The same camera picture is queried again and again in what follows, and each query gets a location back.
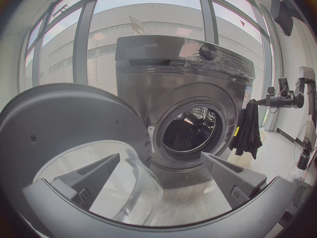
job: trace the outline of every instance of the washing machine door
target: washing machine door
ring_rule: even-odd
[[[2,190],[17,211],[42,230],[22,190],[44,165],[69,149],[114,141],[149,166],[149,138],[139,116],[113,94],[79,84],[34,87],[12,99],[0,114]]]

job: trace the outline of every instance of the floor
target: floor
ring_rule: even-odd
[[[263,146],[258,150],[256,160],[246,165],[245,168],[265,174],[267,182],[275,176],[286,178],[289,170],[295,164],[295,160],[299,157],[301,147],[298,144],[291,143],[277,132],[266,131],[266,133],[267,137]],[[107,147],[107,145],[96,144],[88,148],[81,148],[70,152],[49,165],[48,168],[38,173],[35,180],[42,177],[51,181],[58,175],[78,169],[118,151],[121,155],[121,152],[127,151],[127,146]],[[225,159],[228,158],[229,153],[225,154]],[[307,174],[306,182],[313,184],[316,177],[317,169],[312,167]],[[112,218],[129,198],[135,183],[132,169],[129,170],[128,166],[119,164],[90,211]],[[157,212],[149,225],[174,226],[188,224],[210,219],[230,210],[231,207],[216,182],[210,180],[192,186],[165,189],[162,200],[157,205]],[[281,230],[282,227],[277,224],[266,238],[275,237]]]
[[[276,176],[287,177],[302,148],[277,132],[265,132],[267,137],[258,150],[256,160],[244,167],[265,174],[268,183]],[[316,177],[317,169],[312,167],[307,174],[306,182],[313,184]],[[212,180],[185,188],[165,189],[161,205],[151,225],[187,224],[212,218],[230,210],[231,207]],[[282,229],[283,227],[277,223],[265,238],[275,237]]]

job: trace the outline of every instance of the plastic bin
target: plastic bin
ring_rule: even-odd
[[[262,143],[264,142],[266,136],[267,134],[263,130],[260,130],[260,138]],[[227,161],[237,166],[243,167],[248,165],[252,160],[253,157],[251,153],[243,152],[243,154],[239,156],[236,155],[236,149],[233,149]]]

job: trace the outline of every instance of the building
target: building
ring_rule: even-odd
[[[146,35],[172,35],[205,40],[203,15],[198,9],[165,3],[141,3],[98,12],[92,17],[88,37],[88,85],[117,94],[115,47],[117,38],[136,34],[131,27],[130,17],[142,22]],[[261,41],[223,18],[217,17],[217,25],[220,46],[254,62],[256,79],[252,97],[261,99],[264,83],[264,51]],[[40,84],[73,82],[72,55],[76,26],[77,23],[74,23],[65,28],[42,47]]]

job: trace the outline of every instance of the washing machine drum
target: washing machine drum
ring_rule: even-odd
[[[200,152],[220,155],[244,121],[253,62],[214,44],[172,36],[117,40],[118,97],[151,137],[151,163],[169,171],[202,167]]]

